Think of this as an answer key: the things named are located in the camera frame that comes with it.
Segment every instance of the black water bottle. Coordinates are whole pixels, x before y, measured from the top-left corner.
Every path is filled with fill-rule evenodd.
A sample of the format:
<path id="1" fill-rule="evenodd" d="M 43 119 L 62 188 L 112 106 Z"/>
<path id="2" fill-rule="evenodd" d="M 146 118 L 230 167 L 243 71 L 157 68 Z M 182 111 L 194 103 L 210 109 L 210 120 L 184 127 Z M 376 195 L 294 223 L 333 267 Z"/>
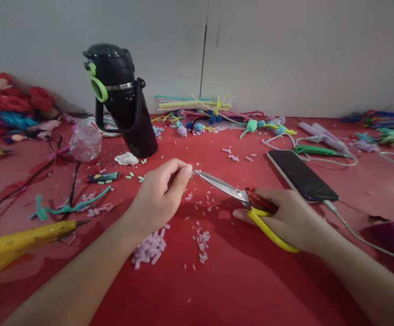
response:
<path id="1" fill-rule="evenodd" d="M 146 84 L 141 78 L 135 80 L 129 51 L 101 43 L 92 45 L 82 54 L 88 59 L 84 67 L 96 94 L 96 124 L 99 129 L 121 133 L 131 153 L 138 158 L 155 154 L 158 142 L 142 91 Z M 104 105 L 118 129 L 105 128 Z"/>

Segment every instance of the scissor blade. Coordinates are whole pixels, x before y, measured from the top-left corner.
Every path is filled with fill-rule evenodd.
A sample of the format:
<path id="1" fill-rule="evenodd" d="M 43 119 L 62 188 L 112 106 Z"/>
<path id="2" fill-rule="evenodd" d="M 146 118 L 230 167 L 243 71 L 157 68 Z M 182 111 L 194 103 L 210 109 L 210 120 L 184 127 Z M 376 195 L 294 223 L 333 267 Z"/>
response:
<path id="1" fill-rule="evenodd" d="M 241 191 L 233 186 L 231 186 L 230 184 L 201 171 L 197 171 L 196 173 L 202 177 L 203 179 L 205 179 L 206 181 L 208 181 L 211 185 L 213 185 L 214 187 L 220 189 L 221 191 L 225 192 L 226 194 L 236 198 L 239 201 L 242 202 L 246 202 L 248 203 L 248 195 L 247 192 L 245 191 Z"/>

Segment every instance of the phone screen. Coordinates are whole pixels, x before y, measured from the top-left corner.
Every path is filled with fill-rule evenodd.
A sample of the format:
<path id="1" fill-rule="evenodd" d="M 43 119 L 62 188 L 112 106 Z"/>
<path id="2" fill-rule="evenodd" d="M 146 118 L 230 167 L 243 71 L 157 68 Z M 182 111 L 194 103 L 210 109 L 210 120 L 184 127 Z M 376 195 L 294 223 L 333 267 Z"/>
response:
<path id="1" fill-rule="evenodd" d="M 267 156 L 291 188 L 307 201 L 339 200 L 339 196 L 294 152 L 271 150 Z"/>

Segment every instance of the hand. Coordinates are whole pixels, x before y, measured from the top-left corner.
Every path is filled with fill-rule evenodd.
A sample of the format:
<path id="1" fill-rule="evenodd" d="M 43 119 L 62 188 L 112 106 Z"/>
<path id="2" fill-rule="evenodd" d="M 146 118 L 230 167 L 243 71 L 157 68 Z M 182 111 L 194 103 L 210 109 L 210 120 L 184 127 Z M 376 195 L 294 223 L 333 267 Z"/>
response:
<path id="1" fill-rule="evenodd" d="M 146 174 L 126 218 L 142 237 L 162 228 L 178 210 L 192 165 L 173 158 Z"/>
<path id="2" fill-rule="evenodd" d="M 272 217 L 261 217 L 280 238 L 291 245 L 319 255 L 325 243 L 341 235 L 323 220 L 294 190 L 256 189 L 256 195 L 279 207 Z M 254 224 L 247 210 L 237 209 L 233 216 Z"/>

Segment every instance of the glue gun nozzle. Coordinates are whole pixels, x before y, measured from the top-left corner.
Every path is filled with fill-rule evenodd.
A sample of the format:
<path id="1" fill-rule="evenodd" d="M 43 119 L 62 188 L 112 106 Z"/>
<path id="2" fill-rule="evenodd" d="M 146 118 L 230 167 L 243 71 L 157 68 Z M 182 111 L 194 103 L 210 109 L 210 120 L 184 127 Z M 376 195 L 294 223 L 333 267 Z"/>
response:
<path id="1" fill-rule="evenodd" d="M 91 219 L 76 222 L 76 227 L 91 222 Z"/>

